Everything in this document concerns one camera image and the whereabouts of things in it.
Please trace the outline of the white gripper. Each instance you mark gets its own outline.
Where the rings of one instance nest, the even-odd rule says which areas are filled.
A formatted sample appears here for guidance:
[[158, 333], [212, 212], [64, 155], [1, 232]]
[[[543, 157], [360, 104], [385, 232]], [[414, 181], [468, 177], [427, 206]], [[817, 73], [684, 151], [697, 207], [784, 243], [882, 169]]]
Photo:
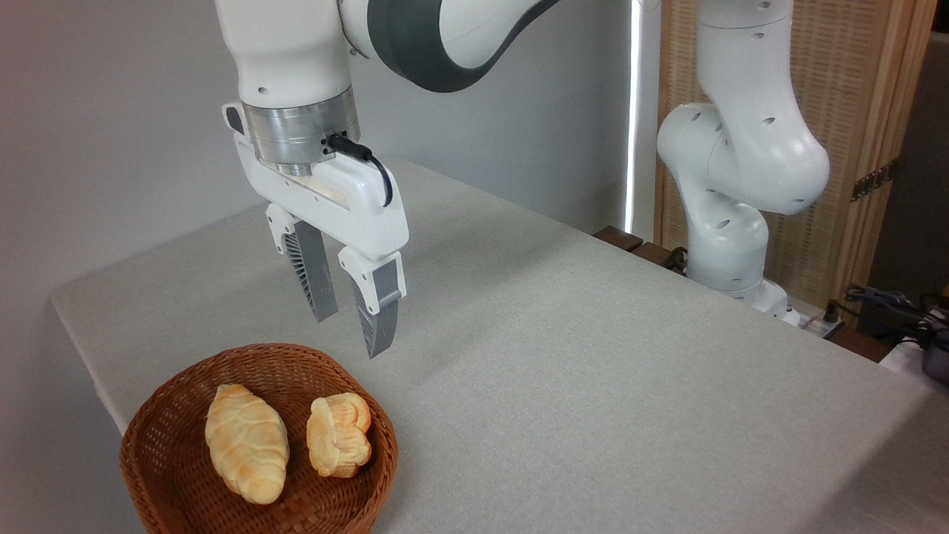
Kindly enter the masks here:
[[397, 251], [409, 232], [394, 173], [378, 159], [337, 154], [309, 176], [282, 174], [258, 161], [239, 102], [224, 105], [222, 115], [248, 182], [273, 203], [265, 215], [276, 250], [294, 267], [316, 321], [338, 311], [322, 231], [350, 247], [339, 260], [351, 280], [367, 355], [382, 354], [394, 341], [400, 298], [407, 294]]

